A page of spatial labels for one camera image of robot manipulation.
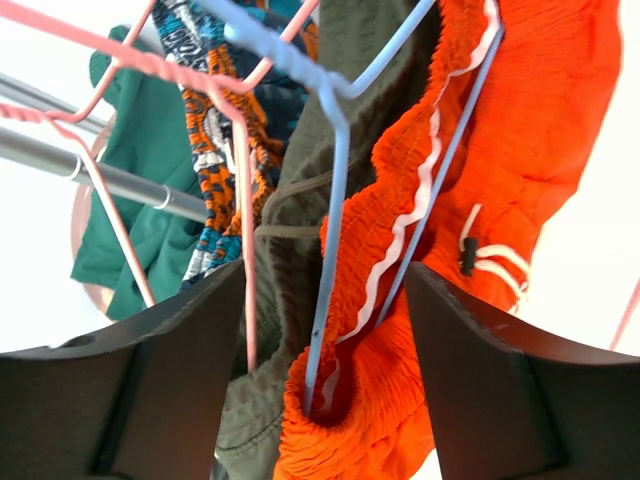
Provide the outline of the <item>blue hanger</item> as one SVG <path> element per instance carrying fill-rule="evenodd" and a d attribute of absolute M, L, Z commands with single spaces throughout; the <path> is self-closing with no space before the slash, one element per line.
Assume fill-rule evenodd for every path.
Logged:
<path fill-rule="evenodd" d="M 321 359 L 321 351 L 329 312 L 329 301 L 335 284 L 338 246 L 341 236 L 343 202 L 347 184 L 347 162 L 350 128 L 338 104 L 338 97 L 360 96 L 389 64 L 419 23 L 433 7 L 432 1 L 420 1 L 398 27 L 381 51 L 357 77 L 349 82 L 341 74 L 311 61 L 292 45 L 282 40 L 245 13 L 232 1 L 203 1 L 203 8 L 225 23 L 225 38 L 261 57 L 286 72 L 295 81 L 313 89 L 319 96 L 325 116 L 334 129 L 335 147 L 329 201 L 327 244 L 323 260 L 317 305 L 312 328 L 310 353 L 305 373 L 303 411 L 311 413 L 313 395 Z"/>

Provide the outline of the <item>dark teal shorts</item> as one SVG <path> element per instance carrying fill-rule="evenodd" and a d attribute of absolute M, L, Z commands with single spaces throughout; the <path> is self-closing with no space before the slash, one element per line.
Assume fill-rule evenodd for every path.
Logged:
<path fill-rule="evenodd" d="M 103 172 L 123 173 L 109 188 L 156 301 L 178 293 L 203 230 L 204 202 L 191 164 L 179 88 L 120 68 L 102 98 L 114 113 L 90 151 Z M 71 277 L 111 321 L 147 305 L 98 193 L 79 186 L 72 210 Z"/>

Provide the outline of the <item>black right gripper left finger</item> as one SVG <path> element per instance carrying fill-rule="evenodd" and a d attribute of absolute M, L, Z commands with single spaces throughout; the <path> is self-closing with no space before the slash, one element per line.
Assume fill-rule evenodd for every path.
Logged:
<path fill-rule="evenodd" d="M 1 357 L 5 479 L 206 479 L 243 315 L 235 261 L 57 348 Z"/>

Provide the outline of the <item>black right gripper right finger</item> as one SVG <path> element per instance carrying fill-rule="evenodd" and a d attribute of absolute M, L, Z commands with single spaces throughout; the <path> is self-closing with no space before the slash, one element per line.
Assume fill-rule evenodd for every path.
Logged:
<path fill-rule="evenodd" d="M 420 263 L 410 320 L 446 479 L 635 479 L 639 360 L 571 341 Z"/>

